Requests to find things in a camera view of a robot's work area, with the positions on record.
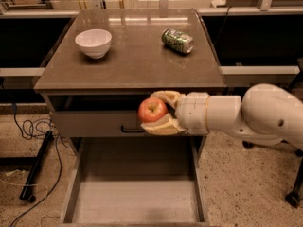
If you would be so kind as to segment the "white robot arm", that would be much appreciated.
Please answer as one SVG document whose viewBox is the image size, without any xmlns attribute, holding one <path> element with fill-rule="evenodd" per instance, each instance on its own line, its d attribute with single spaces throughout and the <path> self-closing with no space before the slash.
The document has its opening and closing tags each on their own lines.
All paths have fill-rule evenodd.
<svg viewBox="0 0 303 227">
<path fill-rule="evenodd" d="M 257 84 L 243 97 L 157 91 L 141 102 L 138 117 L 153 135 L 223 131 L 249 143 L 287 141 L 303 149 L 303 103 L 272 84 Z"/>
</svg>

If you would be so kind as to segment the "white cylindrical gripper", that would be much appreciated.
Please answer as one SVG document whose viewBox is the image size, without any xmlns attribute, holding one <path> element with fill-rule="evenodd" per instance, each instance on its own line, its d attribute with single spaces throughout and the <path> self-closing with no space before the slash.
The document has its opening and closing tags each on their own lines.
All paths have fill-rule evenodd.
<svg viewBox="0 0 303 227">
<path fill-rule="evenodd" d="M 177 91 L 156 91 L 151 97 L 158 98 L 175 110 L 173 118 L 170 113 L 152 123 L 142 123 L 141 127 L 152 135 L 175 135 L 186 132 L 190 135 L 208 134 L 206 119 L 206 103 L 208 93 L 192 92 L 184 96 Z"/>
</svg>

